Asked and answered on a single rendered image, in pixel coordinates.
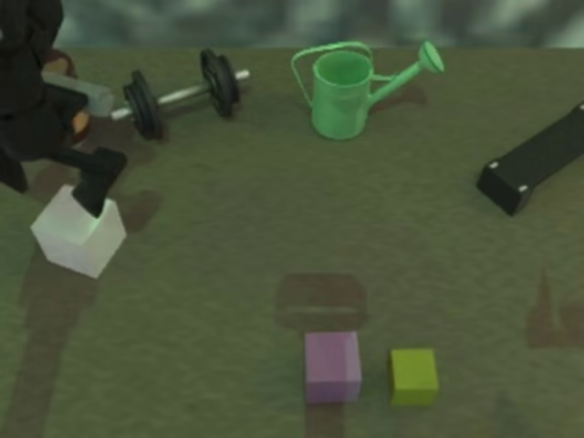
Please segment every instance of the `black figure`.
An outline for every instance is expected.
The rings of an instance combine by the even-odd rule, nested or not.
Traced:
[[[74,117],[88,97],[48,85],[42,70],[63,22],[61,0],[0,0],[0,182],[25,193],[22,162],[51,160],[80,170],[75,200],[99,217],[126,156],[72,149]]]

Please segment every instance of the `green block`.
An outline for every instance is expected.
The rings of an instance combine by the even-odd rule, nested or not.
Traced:
[[[432,349],[393,349],[388,360],[391,406],[430,406],[438,395]]]

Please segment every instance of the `watering can body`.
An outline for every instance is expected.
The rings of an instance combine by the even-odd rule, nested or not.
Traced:
[[[433,69],[443,71],[442,60],[433,46],[424,43],[420,53],[423,49],[431,51]],[[296,63],[301,57],[323,51],[328,53],[320,56],[312,66],[311,98],[297,72]],[[291,67],[311,109],[312,126],[318,134],[332,140],[348,140],[361,134],[370,108],[427,68],[418,61],[398,75],[377,75],[370,48],[357,41],[301,50],[292,57]],[[378,81],[385,84],[371,92],[371,84]]]

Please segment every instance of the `green floor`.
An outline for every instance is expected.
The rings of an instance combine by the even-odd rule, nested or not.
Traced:
[[[160,93],[198,80],[197,53],[71,52],[83,78],[119,89],[142,67]],[[292,52],[225,53],[253,75],[236,120],[173,111],[163,145],[94,126],[131,161],[114,193],[129,237],[98,282],[49,265],[28,228],[73,173],[35,164],[29,196],[0,192],[0,437],[582,435],[583,164],[513,219],[474,184],[579,103],[584,52],[446,51],[446,74],[343,143],[312,132]],[[377,58],[392,73],[415,53]],[[344,411],[305,410],[308,329],[360,330]],[[442,393],[390,409],[386,350],[418,346]]]

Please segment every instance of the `gray background wall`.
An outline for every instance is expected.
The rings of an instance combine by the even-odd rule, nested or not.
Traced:
[[[62,47],[584,47],[584,0],[63,0]]]

